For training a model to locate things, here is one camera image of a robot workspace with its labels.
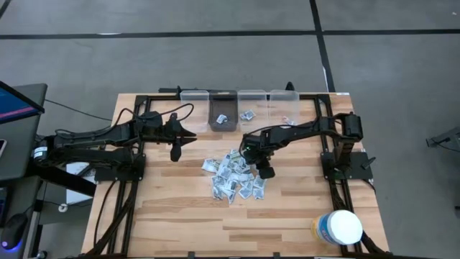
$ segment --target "wooden tabletop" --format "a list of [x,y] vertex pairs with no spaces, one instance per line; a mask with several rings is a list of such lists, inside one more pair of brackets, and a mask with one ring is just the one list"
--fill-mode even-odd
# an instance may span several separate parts
[[[136,94],[119,94],[114,118],[124,107],[132,109]],[[164,112],[179,101],[153,101],[152,110]],[[350,95],[331,94],[333,113],[353,110]],[[315,118],[312,101],[300,101],[300,122]],[[121,122],[131,119],[125,113]],[[179,162],[170,161],[170,146],[147,143],[147,168],[139,182],[129,257],[186,256],[284,256],[340,255],[338,246],[323,244],[311,235],[313,218],[332,211],[328,183],[320,163],[321,140],[312,137],[289,144],[275,152],[271,164],[275,178],[265,186],[264,200],[237,196],[234,203],[212,198],[211,176],[201,170],[205,158],[222,159],[238,148],[242,133],[198,134],[198,140],[183,147]],[[110,183],[96,189],[82,253],[93,247],[94,229],[102,199]],[[349,181],[355,213],[364,230],[382,249],[387,241],[373,190],[363,181]],[[118,183],[103,209],[98,238],[110,225]],[[122,222],[116,241],[121,250]]]

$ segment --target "transparent container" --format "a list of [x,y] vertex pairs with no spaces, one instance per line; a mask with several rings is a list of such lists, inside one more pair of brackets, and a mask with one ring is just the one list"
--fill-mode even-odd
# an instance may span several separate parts
[[300,97],[297,91],[273,90],[270,92],[270,125],[297,125],[300,119]]
[[[252,119],[243,119],[242,114],[252,111]],[[239,129],[242,132],[251,132],[268,126],[267,92],[264,90],[238,91]]]
[[[193,112],[187,118],[181,121],[182,127],[194,133],[208,131],[209,116],[209,92],[204,90],[182,91],[180,93],[181,104],[193,104]],[[183,118],[190,111],[181,109],[178,111],[178,117]]]

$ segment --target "black line on floor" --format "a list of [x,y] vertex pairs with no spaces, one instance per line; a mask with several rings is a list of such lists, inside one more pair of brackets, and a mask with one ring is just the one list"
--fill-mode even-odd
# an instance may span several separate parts
[[139,39],[167,37],[241,37],[241,36],[302,36],[315,35],[313,30],[248,30],[214,32],[131,32],[83,33],[56,35],[0,35],[0,40],[69,40],[69,39]]
[[[7,0],[0,9],[8,7]],[[318,30],[319,15],[313,15],[316,30],[247,30],[214,32],[127,32],[127,33],[75,33],[39,35],[0,35],[0,40],[71,40],[71,39],[143,39],[169,37],[244,37],[244,36],[303,36],[303,35],[445,35],[460,34],[460,29],[381,29],[381,30]]]
[[0,19],[3,16],[3,14],[6,12],[6,9],[8,8],[9,4],[11,3],[12,0],[5,0],[3,5],[0,8]]
[[328,92],[335,92],[334,80],[332,79],[331,66],[329,64],[328,52],[326,50],[326,43],[324,42],[323,30],[321,29],[321,21],[319,19],[318,7],[315,0],[310,0],[311,13],[313,15],[313,22],[315,23],[316,39],[319,46],[319,55],[323,64],[324,74],[326,77],[326,88]]
[[460,34],[460,29],[358,29],[325,30],[323,35],[442,35]]

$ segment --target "computer screen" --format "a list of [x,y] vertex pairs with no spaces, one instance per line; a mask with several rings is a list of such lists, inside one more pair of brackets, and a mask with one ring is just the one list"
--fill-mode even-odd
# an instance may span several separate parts
[[43,108],[0,82],[0,124],[41,114]]

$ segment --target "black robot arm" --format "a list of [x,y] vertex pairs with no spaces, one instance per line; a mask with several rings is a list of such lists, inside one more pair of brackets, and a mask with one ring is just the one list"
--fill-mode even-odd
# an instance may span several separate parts
[[[336,130],[336,121],[340,121],[342,133]],[[248,164],[255,164],[262,179],[272,178],[275,171],[270,166],[270,157],[276,150],[286,147],[292,141],[308,137],[327,135],[335,139],[339,146],[334,149],[336,168],[345,171],[350,165],[350,152],[353,145],[362,137],[361,119],[350,114],[337,114],[333,117],[319,117],[312,122],[297,126],[277,125],[262,128],[260,135],[243,135],[240,153]]]
[[[180,124],[178,115],[172,113],[163,124],[158,112],[147,112],[123,124],[93,132],[57,132],[37,143],[34,161],[40,166],[55,166],[71,162],[88,162],[94,166],[129,168],[142,159],[143,154],[134,154],[132,145],[137,142],[156,142],[172,145],[171,160],[177,162],[181,147],[196,140],[196,134]],[[112,145],[112,151],[97,147]]]

